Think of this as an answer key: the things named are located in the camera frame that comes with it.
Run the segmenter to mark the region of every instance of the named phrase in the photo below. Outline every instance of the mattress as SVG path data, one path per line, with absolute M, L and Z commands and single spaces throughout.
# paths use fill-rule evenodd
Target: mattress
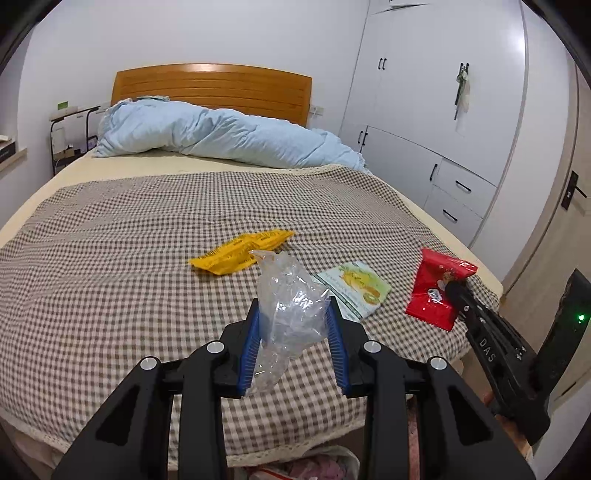
M 128 156 L 128 157 L 114 157 L 114 158 L 92 158 L 89 155 L 79 159 L 72 165 L 62 171 L 57 177 L 53 178 L 44 187 L 42 187 L 23 207 L 9 220 L 9 222 L 0 231 L 0 247 L 10 241 L 27 221 L 27 219 L 35 212 L 36 208 L 42 202 L 51 197 L 62 187 L 69 187 L 79 183 L 85 183 L 94 180 L 117 180 L 117 179 L 132 179 L 134 177 L 152 177 L 152 176 L 168 176 L 174 174 L 212 172 L 212 171 L 273 171 L 277 170 L 268 168 L 251 167 L 244 164 L 239 164 L 230 161 L 218 161 L 185 157 L 176 154 L 167 154 L 159 151 L 153 151 L 147 154 Z M 290 174 L 289 171 L 281 171 L 281 173 Z M 301 170 L 292 172 L 293 174 L 301 174 Z M 429 215 L 424 213 L 419 207 L 403 198 L 399 197 L 409 208 L 409 210 L 458 257 L 479 264 L 478 276 L 484 285 L 497 296 L 502 293 L 502 287 L 498 280 L 478 261 L 478 259 L 469 252 L 453 235 L 446 231 L 441 225 L 435 222 Z M 3 413 L 4 419 L 14 425 L 16 428 L 28 432 L 25 426 L 19 425 L 16 419 L 9 418 Z M 331 437 L 338 436 L 339 432 L 332 432 Z M 43 436 L 32 434 L 36 442 L 24 436 L 22 433 L 16 435 L 16 443 L 24 449 L 26 453 L 34 458 L 38 458 L 44 463 L 54 466 L 59 460 L 60 455 L 54 452 L 50 447 L 44 445 Z M 58 450 L 63 451 L 63 446 L 53 446 Z M 306 445 L 299 445 L 300 449 L 306 448 Z M 285 452 L 275 452 L 277 456 L 284 455 Z M 269 461 L 270 458 L 261 457 L 261 462 Z

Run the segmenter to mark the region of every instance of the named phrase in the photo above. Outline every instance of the red wrapper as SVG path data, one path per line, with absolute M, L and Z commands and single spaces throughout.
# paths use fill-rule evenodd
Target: red wrapper
M 445 286 L 449 281 L 474 275 L 476 270 L 478 267 L 469 262 L 423 248 L 423 261 L 418 267 L 406 314 L 449 332 L 457 311 L 447 301 Z

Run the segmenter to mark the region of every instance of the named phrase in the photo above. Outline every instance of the yellow wrapper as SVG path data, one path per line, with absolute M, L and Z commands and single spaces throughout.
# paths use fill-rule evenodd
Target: yellow wrapper
M 201 257 L 192 258 L 189 263 L 216 275 L 234 273 L 256 262 L 250 250 L 274 250 L 293 234 L 288 230 L 243 233 Z

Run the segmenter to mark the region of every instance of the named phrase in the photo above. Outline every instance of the blue duvet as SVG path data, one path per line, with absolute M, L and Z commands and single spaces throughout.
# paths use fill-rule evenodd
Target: blue duvet
M 123 100 L 105 112 L 95 156 L 113 157 L 152 148 L 264 167 L 338 163 L 365 170 L 363 157 L 337 136 L 286 120 L 158 98 Z

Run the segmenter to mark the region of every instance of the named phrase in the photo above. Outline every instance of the checkered blanket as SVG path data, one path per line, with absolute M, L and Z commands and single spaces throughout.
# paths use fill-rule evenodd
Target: checkered blanket
M 284 249 L 311 273 L 362 260 L 392 285 L 364 320 L 370 338 L 420 361 L 467 348 L 462 324 L 448 333 L 404 314 L 421 247 L 450 251 L 379 179 L 332 167 L 94 181 L 44 201 L 0 250 L 0 411 L 64 450 L 142 357 L 188 356 L 245 318 L 257 267 L 215 277 L 187 260 L 275 228 L 296 232 Z M 480 279 L 471 283 L 498 307 Z M 365 406 L 340 394 L 325 341 L 292 361 L 271 393 L 222 408 L 237 465 L 345 433 L 362 424 Z

